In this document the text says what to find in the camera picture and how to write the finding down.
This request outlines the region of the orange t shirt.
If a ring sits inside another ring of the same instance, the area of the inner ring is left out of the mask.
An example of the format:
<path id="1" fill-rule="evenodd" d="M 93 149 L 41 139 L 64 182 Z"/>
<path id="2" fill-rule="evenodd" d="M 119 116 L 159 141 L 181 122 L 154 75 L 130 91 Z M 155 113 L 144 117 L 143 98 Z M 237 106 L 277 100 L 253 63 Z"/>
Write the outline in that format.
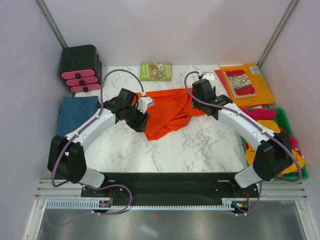
<path id="1" fill-rule="evenodd" d="M 192 98 L 185 88 L 148 91 L 148 97 L 154 100 L 147 109 L 150 117 L 144 132 L 148 141 L 158 140 L 170 132 L 180 130 L 188 125 L 192 117 L 205 113 L 192 108 Z"/>

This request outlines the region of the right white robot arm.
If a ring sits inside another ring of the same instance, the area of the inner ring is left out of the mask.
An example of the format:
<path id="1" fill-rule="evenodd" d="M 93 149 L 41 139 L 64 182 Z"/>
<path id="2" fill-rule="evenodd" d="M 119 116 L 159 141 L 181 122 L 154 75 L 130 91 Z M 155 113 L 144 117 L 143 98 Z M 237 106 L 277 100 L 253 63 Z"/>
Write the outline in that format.
<path id="1" fill-rule="evenodd" d="M 253 163 L 238 172 L 235 181 L 229 184 L 233 196 L 242 196 L 254 183 L 274 179 L 294 163 L 287 133 L 276 133 L 261 125 L 226 95 L 216 95 L 216 88 L 209 80 L 200 79 L 192 84 L 192 107 L 232 128 L 255 151 Z"/>

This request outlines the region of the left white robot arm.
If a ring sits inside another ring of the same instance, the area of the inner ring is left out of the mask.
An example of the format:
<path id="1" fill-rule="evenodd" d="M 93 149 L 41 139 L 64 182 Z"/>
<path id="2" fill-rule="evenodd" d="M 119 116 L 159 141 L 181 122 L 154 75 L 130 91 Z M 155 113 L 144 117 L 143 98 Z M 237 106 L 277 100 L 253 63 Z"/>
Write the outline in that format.
<path id="1" fill-rule="evenodd" d="M 47 164 L 51 177 L 90 186 L 99 197 L 106 196 L 110 185 L 103 173 L 87 166 L 86 150 L 119 121 L 125 121 L 137 133 L 146 131 L 150 117 L 148 108 L 153 104 L 154 100 L 145 93 L 138 96 L 123 88 L 118 96 L 105 101 L 102 108 L 76 130 L 65 136 L 56 135 L 51 140 Z"/>

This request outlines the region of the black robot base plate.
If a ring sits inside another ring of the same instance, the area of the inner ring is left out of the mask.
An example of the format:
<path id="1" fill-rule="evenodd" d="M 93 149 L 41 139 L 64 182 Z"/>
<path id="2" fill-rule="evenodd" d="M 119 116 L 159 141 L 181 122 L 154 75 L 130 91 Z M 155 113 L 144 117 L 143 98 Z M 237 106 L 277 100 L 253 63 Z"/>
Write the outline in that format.
<path id="1" fill-rule="evenodd" d="M 253 199 L 258 188 L 251 184 L 241 188 L 234 172 L 213 173 L 105 173 L 103 186 L 110 189 L 93 190 L 85 187 L 81 196 L 111 197 L 113 205 L 135 207 L 218 206 L 223 199 Z"/>

